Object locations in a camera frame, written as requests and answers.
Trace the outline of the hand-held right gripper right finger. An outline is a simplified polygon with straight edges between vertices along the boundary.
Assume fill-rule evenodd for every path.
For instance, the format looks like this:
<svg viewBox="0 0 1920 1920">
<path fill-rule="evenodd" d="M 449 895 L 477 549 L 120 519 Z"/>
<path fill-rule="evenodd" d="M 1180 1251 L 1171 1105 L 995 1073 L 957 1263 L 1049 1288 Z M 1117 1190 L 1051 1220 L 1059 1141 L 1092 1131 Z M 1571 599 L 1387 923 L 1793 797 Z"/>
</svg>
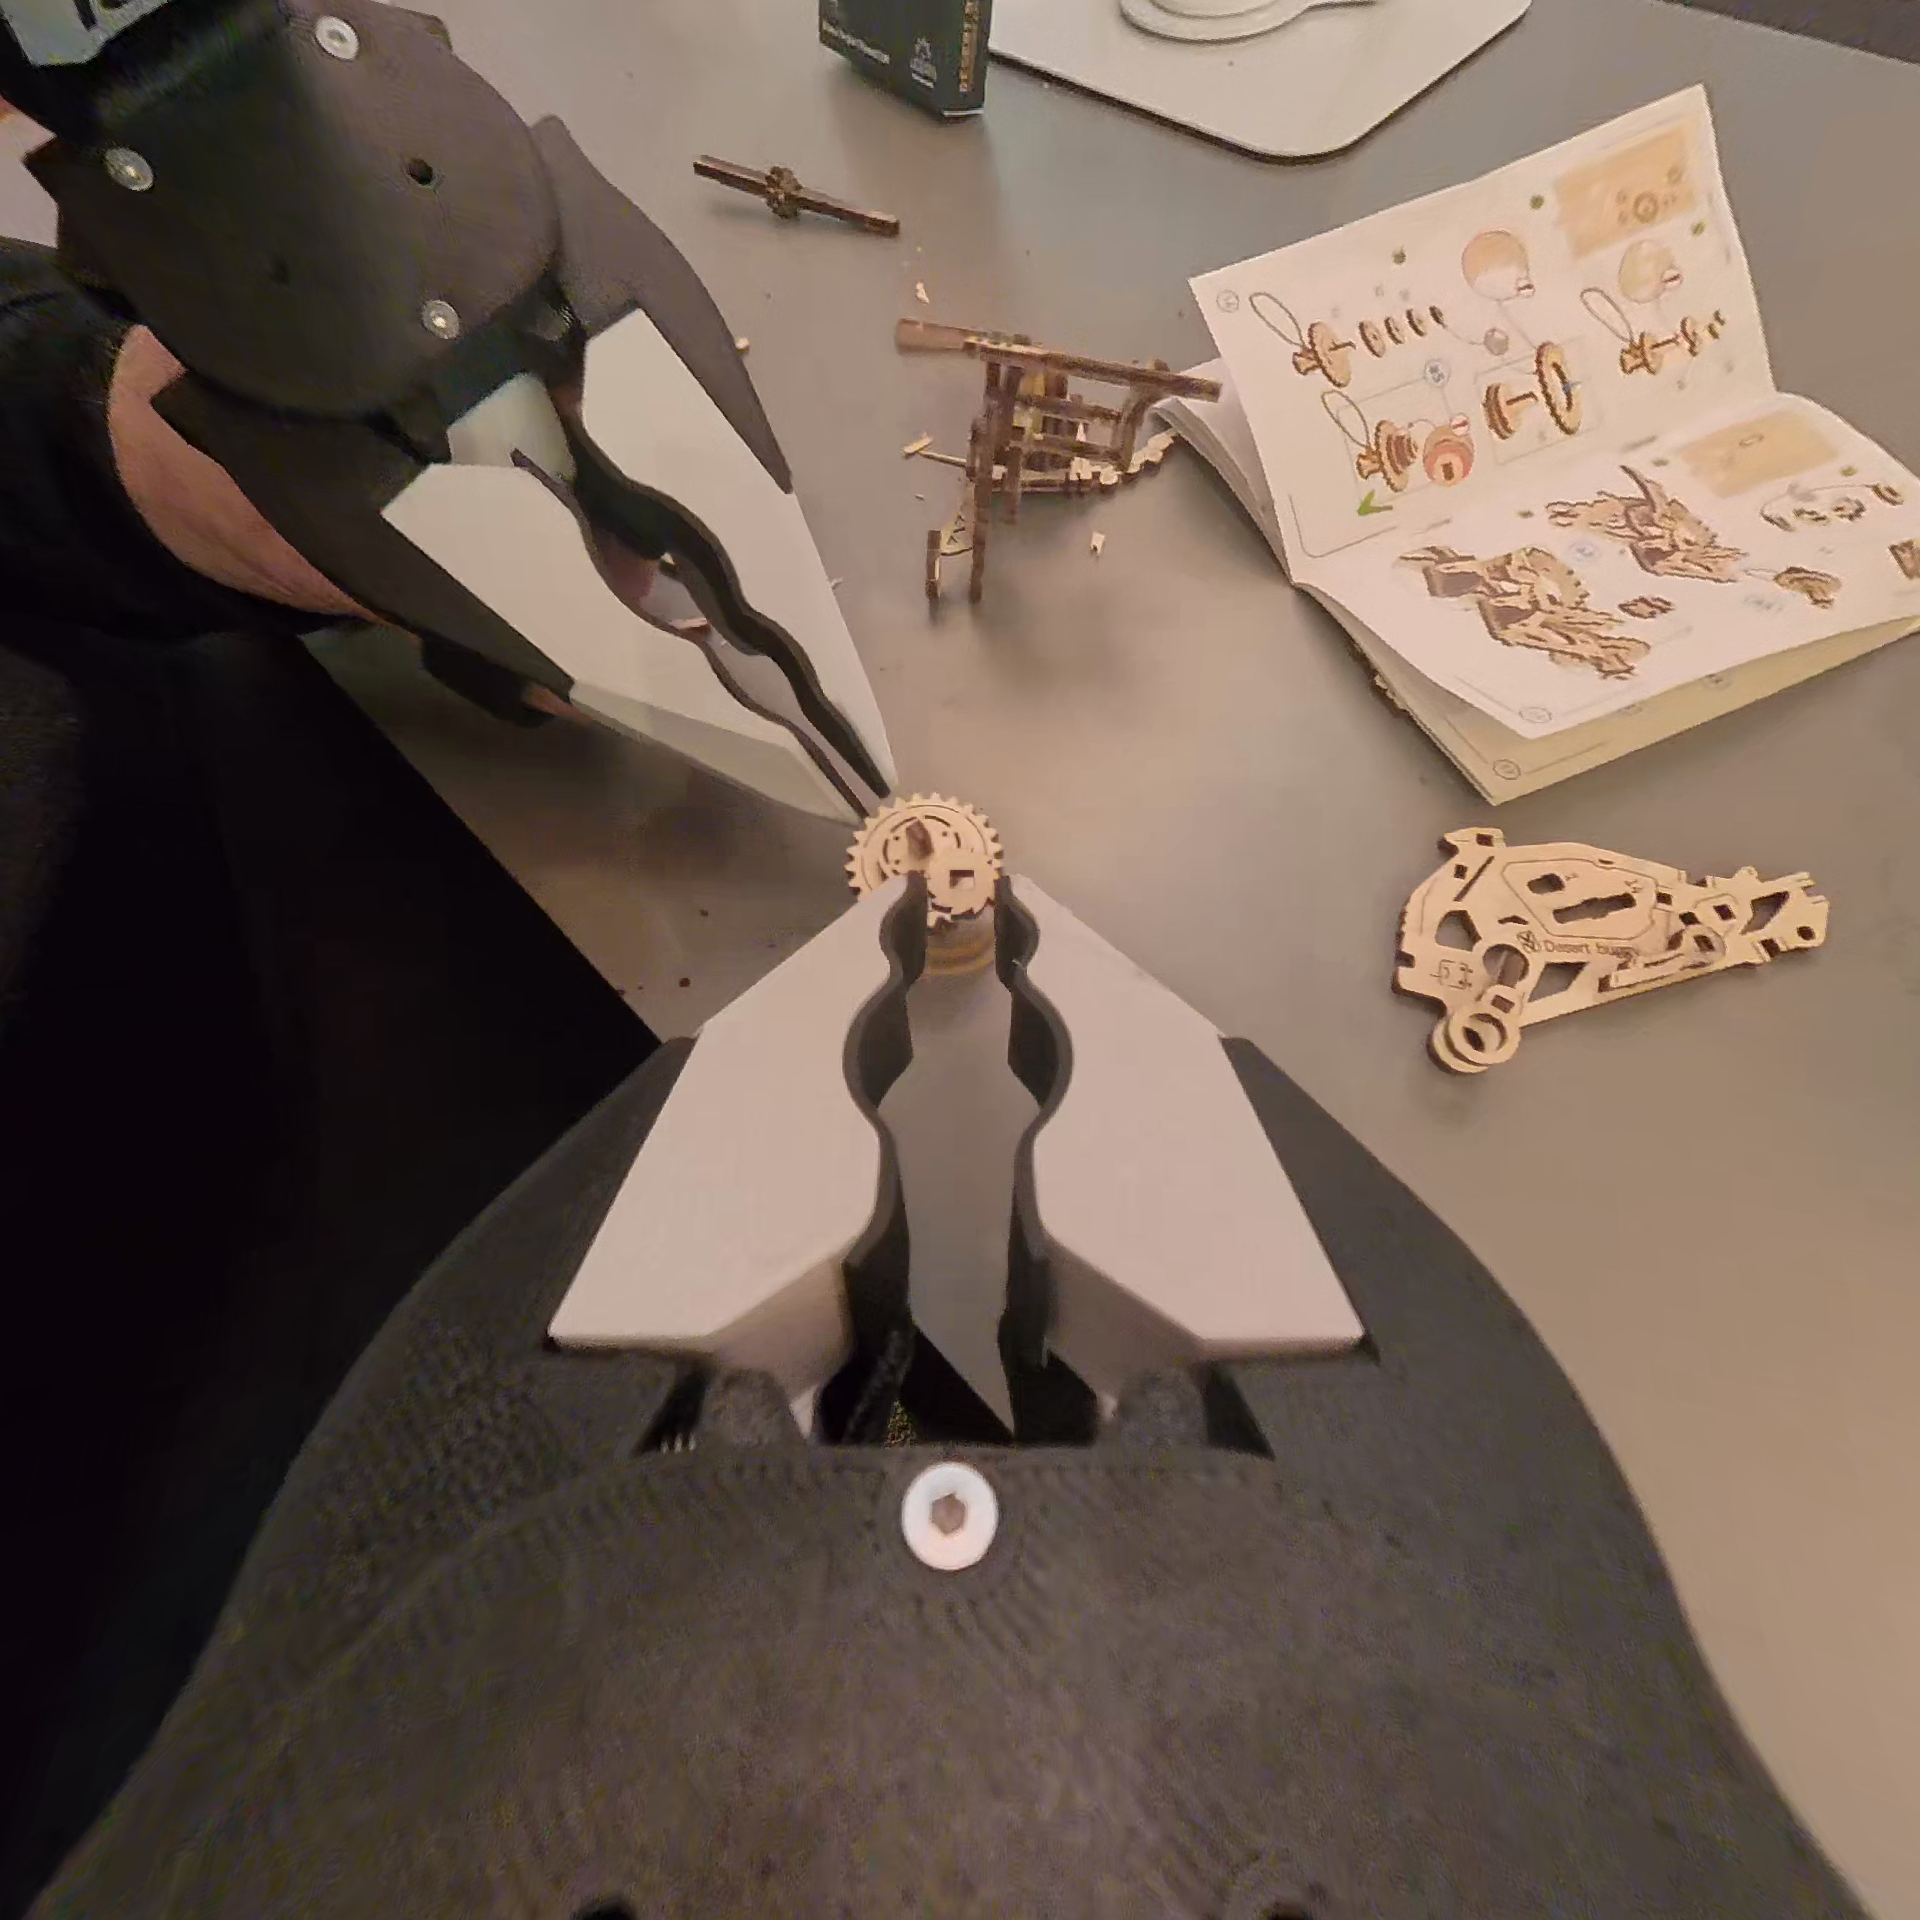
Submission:
<svg viewBox="0 0 1920 1920">
<path fill-rule="evenodd" d="M 1161 1371 L 1355 1350 L 1364 1328 L 1231 1040 L 1033 879 L 996 891 L 1015 1149 L 1000 1363 L 1017 1419 Z"/>
</svg>

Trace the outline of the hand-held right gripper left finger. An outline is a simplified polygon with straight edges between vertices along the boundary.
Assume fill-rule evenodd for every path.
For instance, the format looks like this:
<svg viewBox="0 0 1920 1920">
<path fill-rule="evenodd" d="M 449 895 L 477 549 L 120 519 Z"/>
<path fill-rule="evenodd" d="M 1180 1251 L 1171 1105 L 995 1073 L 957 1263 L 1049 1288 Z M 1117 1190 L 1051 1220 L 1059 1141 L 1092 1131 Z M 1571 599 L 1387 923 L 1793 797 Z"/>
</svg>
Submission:
<svg viewBox="0 0 1920 1920">
<path fill-rule="evenodd" d="M 546 1335 L 764 1374 L 789 1400 L 914 1349 L 899 1151 L 922 879 L 858 897 L 675 1048 L 664 1104 Z"/>
</svg>

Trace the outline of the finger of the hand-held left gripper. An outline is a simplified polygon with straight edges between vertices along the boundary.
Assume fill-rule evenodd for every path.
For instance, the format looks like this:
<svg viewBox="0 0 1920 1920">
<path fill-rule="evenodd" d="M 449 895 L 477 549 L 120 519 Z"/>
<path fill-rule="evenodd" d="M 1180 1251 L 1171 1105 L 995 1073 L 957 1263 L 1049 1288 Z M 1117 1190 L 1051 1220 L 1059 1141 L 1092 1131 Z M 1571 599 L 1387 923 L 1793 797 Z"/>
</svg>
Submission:
<svg viewBox="0 0 1920 1920">
<path fill-rule="evenodd" d="M 584 349 L 575 459 L 588 519 L 673 557 L 719 635 L 779 676 L 807 745 L 884 797 L 892 745 L 800 502 L 643 310 Z"/>
<path fill-rule="evenodd" d="M 781 806 L 856 823 L 873 799 L 811 749 L 779 676 L 739 654 L 673 557 L 597 528 L 559 411 L 567 471 L 509 431 L 505 464 L 436 464 L 385 509 L 393 531 L 559 667 L 570 702 Z"/>
</svg>

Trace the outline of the small wooden gear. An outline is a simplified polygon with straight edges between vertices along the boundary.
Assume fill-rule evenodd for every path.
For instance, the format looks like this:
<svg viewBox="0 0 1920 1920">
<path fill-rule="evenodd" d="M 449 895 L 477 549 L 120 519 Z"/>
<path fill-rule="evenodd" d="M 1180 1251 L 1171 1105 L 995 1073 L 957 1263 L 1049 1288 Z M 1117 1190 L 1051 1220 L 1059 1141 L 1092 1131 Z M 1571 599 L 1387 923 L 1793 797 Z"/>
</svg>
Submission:
<svg viewBox="0 0 1920 1920">
<path fill-rule="evenodd" d="M 849 847 L 849 887 L 867 895 L 887 879 L 922 878 L 922 864 L 937 845 L 993 847 L 1001 873 L 1001 839 L 978 806 L 940 795 L 911 795 L 884 799 L 863 821 Z"/>
</svg>

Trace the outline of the person's left forearm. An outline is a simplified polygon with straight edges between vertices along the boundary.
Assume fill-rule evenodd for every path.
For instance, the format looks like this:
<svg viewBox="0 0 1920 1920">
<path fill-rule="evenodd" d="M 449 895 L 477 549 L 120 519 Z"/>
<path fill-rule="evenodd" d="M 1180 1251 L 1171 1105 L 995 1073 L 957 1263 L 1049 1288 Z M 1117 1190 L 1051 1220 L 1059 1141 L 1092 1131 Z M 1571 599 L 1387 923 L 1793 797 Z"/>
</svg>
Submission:
<svg viewBox="0 0 1920 1920">
<path fill-rule="evenodd" d="M 51 249 L 2 243 L 2 588 L 31 613 L 159 637 L 171 576 L 122 486 L 108 401 L 125 328 Z"/>
</svg>

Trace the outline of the partly built wooden model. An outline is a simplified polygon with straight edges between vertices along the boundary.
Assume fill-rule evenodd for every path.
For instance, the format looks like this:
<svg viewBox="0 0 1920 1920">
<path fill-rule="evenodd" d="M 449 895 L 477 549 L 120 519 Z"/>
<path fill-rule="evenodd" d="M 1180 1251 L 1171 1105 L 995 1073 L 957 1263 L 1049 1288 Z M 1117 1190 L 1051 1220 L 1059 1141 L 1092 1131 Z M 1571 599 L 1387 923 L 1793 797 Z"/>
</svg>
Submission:
<svg viewBox="0 0 1920 1920">
<path fill-rule="evenodd" d="M 968 599 L 978 603 L 996 520 L 1015 520 L 1028 495 L 1091 495 L 1122 488 L 1115 472 L 1149 437 L 1148 417 L 1169 400 L 1218 401 L 1218 377 L 1161 361 L 1136 364 L 1045 348 L 991 326 L 901 318 L 896 348 L 965 356 L 980 369 L 980 400 L 957 468 L 965 486 L 944 528 L 927 539 L 923 588 L 937 605 L 944 567 L 968 560 Z"/>
</svg>

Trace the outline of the dark green model box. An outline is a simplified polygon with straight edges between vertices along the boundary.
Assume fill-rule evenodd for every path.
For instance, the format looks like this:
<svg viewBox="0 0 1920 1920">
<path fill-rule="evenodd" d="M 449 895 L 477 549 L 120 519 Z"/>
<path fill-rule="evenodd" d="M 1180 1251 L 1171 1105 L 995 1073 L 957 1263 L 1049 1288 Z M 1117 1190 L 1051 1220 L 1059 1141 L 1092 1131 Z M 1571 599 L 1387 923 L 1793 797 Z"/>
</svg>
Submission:
<svg viewBox="0 0 1920 1920">
<path fill-rule="evenodd" d="M 819 1 L 820 43 L 940 120 L 985 108 L 993 1 Z"/>
</svg>

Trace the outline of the person's left hand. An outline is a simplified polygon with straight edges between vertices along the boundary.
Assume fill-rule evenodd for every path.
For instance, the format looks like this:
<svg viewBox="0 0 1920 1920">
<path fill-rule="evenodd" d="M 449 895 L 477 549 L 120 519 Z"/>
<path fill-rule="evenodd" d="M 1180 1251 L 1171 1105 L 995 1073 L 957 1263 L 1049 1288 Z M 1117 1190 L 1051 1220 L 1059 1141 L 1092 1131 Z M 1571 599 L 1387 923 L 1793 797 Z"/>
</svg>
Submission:
<svg viewBox="0 0 1920 1920">
<path fill-rule="evenodd" d="M 204 580 L 260 603 L 330 622 L 383 622 L 298 556 L 228 472 L 160 417 L 155 400 L 180 372 L 170 349 L 132 324 L 114 351 L 105 400 L 116 480 L 159 543 Z"/>
</svg>

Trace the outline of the dark wooden rod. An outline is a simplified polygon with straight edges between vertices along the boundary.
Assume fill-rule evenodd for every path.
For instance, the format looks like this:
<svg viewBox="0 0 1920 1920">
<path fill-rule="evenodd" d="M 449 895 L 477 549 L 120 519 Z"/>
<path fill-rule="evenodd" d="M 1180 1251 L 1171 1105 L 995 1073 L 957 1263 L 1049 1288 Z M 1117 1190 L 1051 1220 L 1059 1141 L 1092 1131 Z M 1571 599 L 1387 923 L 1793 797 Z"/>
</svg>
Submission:
<svg viewBox="0 0 1920 1920">
<path fill-rule="evenodd" d="M 695 158 L 693 173 L 759 201 L 781 222 L 819 216 L 879 238 L 899 238 L 901 232 L 901 220 L 893 212 L 860 208 L 844 198 L 835 198 L 805 184 L 789 166 L 781 165 L 757 168 L 705 153 Z"/>
</svg>

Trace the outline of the flat wooden car body panel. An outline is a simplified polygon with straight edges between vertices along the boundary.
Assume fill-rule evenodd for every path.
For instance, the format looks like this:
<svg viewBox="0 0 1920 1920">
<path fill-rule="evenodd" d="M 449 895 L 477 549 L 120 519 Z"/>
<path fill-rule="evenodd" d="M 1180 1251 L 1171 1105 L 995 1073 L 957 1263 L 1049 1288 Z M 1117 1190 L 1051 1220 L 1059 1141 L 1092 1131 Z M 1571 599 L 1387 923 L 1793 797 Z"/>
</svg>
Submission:
<svg viewBox="0 0 1920 1920">
<path fill-rule="evenodd" d="M 1509 1062 L 1524 1032 L 1698 979 L 1761 968 L 1829 939 L 1809 873 L 1696 875 L 1591 843 L 1516 845 L 1455 829 L 1399 918 L 1395 987 L 1435 1009 L 1451 1072 Z"/>
</svg>

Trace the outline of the open instruction booklet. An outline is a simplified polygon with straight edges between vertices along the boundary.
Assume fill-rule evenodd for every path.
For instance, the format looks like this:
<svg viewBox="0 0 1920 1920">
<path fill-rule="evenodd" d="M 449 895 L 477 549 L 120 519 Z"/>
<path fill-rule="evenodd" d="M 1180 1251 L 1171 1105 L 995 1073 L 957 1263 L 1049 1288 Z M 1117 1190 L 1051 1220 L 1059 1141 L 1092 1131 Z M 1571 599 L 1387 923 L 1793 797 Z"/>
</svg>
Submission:
<svg viewBox="0 0 1920 1920">
<path fill-rule="evenodd" d="M 1915 635 L 1915 472 L 1781 391 L 1703 87 L 1192 293 L 1287 580 L 1492 805 Z"/>
</svg>

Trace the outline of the white document stand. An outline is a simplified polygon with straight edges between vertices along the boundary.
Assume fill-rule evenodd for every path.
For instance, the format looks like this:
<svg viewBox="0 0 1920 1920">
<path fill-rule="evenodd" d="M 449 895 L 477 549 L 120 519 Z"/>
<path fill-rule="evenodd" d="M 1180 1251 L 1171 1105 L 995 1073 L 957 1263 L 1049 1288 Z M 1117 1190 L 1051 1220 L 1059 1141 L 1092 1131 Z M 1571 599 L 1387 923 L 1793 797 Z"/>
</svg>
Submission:
<svg viewBox="0 0 1920 1920">
<path fill-rule="evenodd" d="M 995 1 L 993 56 L 1257 159 L 1317 159 L 1523 23 L 1529 1 Z"/>
</svg>

